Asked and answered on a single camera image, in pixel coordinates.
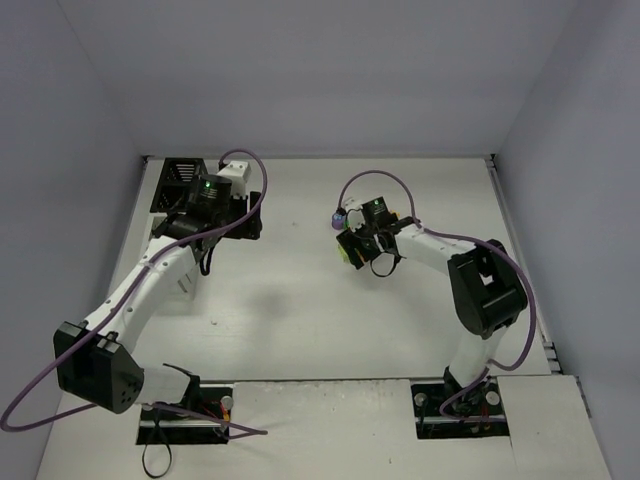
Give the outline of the lime green lego brick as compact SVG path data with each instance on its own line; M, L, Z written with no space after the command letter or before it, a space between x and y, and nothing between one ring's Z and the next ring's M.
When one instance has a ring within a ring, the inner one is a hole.
M338 241L338 252L345 264L351 264L350 247L342 241Z

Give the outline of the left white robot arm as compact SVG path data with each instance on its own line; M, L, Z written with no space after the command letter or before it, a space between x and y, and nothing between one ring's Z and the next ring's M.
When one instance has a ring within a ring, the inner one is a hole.
M257 238L246 215L258 212L260 195L246 190L248 177L248 166L237 162L195 177L184 211L167 214L153 230L142 258L110 297L83 321L58 328L53 343L64 392L115 414L135 404L189 404L197 392L196 375L169 365L143 366L134 350L172 289L194 273L227 231Z

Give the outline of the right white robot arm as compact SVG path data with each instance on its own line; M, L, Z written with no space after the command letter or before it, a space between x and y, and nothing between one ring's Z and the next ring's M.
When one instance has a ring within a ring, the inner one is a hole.
M414 218L390 211L382 197L338 207L332 227L339 232L341 252L357 270L388 254L393 267L414 261L449 279L464 333L443 374L445 399L439 413L451 420L478 421L490 362L504 333L528 308L524 285L503 245L490 240L464 247L436 236Z

